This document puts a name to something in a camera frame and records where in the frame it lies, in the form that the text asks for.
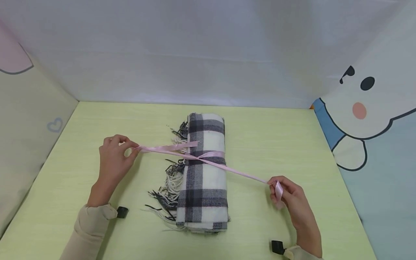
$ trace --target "black and white plaid scarf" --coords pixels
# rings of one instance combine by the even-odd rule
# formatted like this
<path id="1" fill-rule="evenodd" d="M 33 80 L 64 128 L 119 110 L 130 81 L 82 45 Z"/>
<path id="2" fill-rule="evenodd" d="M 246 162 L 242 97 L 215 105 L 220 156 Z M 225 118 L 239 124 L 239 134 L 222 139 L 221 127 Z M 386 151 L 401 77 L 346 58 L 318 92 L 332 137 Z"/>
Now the black and white plaid scarf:
<path id="1" fill-rule="evenodd" d="M 179 131 L 176 143 L 198 141 L 187 153 L 200 156 L 210 151 L 225 152 L 225 127 L 216 114 L 192 113 Z M 205 157 L 207 161 L 225 165 L 222 157 Z M 227 229 L 228 203 L 225 170 L 199 160 L 179 160 L 167 170 L 165 187 L 150 193 L 163 209 L 148 206 L 168 224 L 191 232 L 218 232 Z"/>

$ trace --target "ribbon bow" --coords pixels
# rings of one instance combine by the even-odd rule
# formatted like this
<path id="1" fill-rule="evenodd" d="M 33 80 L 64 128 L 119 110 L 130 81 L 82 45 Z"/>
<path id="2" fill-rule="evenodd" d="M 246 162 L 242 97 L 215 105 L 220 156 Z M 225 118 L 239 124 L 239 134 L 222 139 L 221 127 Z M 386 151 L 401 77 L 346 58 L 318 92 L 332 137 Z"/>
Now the ribbon bow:
<path id="1" fill-rule="evenodd" d="M 265 184 L 267 184 L 267 182 L 265 180 L 262 180 L 260 178 L 257 178 L 255 176 L 251 176 L 245 173 L 242 173 L 240 171 L 237 171 L 233 168 L 230 168 L 228 166 L 222 165 L 222 164 L 218 164 L 218 163 L 213 163 L 211 161 L 207 161 L 204 160 L 203 158 L 205 157 L 225 157 L 224 152 L 221 151 L 212 151 L 212 152 L 207 152 L 203 155 L 200 155 L 198 157 L 190 155 L 190 154 L 180 154 L 180 153 L 175 153 L 173 151 L 177 151 L 177 150 L 181 150 L 183 148 L 186 147 L 197 147 L 198 146 L 198 141 L 193 141 L 193 142 L 187 142 L 187 143 L 183 143 L 183 144 L 173 144 L 173 145 L 165 145 L 165 146 L 155 146 L 155 147 L 147 147 L 147 146 L 139 146 L 137 147 L 138 149 L 141 149 L 141 152 L 144 153 L 150 153 L 150 152 L 155 152 L 155 153 L 160 153 L 160 154 L 171 154 L 171 155 L 176 155 L 176 156 L 180 156 L 186 160 L 200 160 L 206 164 L 210 164 L 212 166 L 218 167 L 220 169 L 223 169 L 225 171 L 230 171 L 232 173 L 236 173 L 238 175 L 259 181 L 259 182 L 263 182 Z M 276 198 L 278 203 L 276 204 L 276 207 L 278 209 L 282 209 L 285 205 L 282 202 L 282 194 L 283 194 L 283 188 L 281 186 L 281 184 L 279 182 L 276 183 Z"/>

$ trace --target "tassel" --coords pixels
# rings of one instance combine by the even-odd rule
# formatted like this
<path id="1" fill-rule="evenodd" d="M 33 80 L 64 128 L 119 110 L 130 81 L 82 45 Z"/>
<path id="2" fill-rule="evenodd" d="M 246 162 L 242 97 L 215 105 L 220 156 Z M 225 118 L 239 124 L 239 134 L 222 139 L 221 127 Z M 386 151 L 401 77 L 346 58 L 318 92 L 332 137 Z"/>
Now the tassel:
<path id="1" fill-rule="evenodd" d="M 172 133 L 175 134 L 175 137 L 172 139 L 174 144 L 183 144 L 188 141 L 188 121 L 184 121 L 178 131 L 175 131 L 171 128 Z M 188 152 L 188 148 L 179 150 L 180 153 L 185 154 Z M 164 223 L 173 230 L 183 230 L 184 227 L 176 227 L 176 209 L 178 206 L 179 191 L 182 185 L 183 171 L 185 170 L 185 160 L 181 159 L 178 162 L 174 162 L 166 159 L 172 164 L 165 170 L 166 180 L 165 186 L 160 187 L 157 191 L 148 192 L 149 195 L 155 198 L 162 208 L 154 208 L 149 205 L 145 211 L 150 211 L 155 213 L 161 219 L 164 220 Z"/>

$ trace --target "sleeve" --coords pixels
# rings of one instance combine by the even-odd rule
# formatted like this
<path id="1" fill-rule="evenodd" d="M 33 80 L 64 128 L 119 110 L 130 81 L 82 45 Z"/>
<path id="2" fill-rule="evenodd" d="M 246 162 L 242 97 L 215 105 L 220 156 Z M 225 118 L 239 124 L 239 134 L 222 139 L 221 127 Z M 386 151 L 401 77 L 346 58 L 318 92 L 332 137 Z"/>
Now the sleeve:
<path id="1" fill-rule="evenodd" d="M 290 260 L 323 260 L 309 254 L 298 245 L 286 249 L 283 255 Z"/>
<path id="2" fill-rule="evenodd" d="M 97 208 L 82 207 L 60 260 L 95 260 L 108 223 L 116 217 L 117 211 L 109 204 Z"/>

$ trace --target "light green surface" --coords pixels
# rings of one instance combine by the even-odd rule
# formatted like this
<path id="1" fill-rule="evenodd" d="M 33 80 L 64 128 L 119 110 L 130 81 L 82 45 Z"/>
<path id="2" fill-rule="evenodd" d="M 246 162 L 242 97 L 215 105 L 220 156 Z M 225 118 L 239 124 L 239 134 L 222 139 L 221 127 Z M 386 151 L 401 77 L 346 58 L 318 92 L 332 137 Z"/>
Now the light green surface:
<path id="1" fill-rule="evenodd" d="M 168 126 L 176 128 L 191 112 L 224 117 L 228 166 L 263 179 L 286 175 L 304 188 L 326 260 L 375 259 L 312 110 L 96 102 L 76 108 L 0 240 L 0 259 L 58 259 L 97 178 L 102 139 L 123 134 L 145 146 L 167 145 Z M 144 154 L 124 179 L 124 192 L 112 200 L 130 212 L 110 226 L 99 259 L 279 259 L 269 241 L 292 245 L 287 211 L 270 204 L 268 187 L 233 173 L 227 175 L 232 221 L 226 232 L 163 232 L 162 221 L 140 209 L 157 205 L 146 192 L 164 182 L 165 158 L 178 159 Z"/>

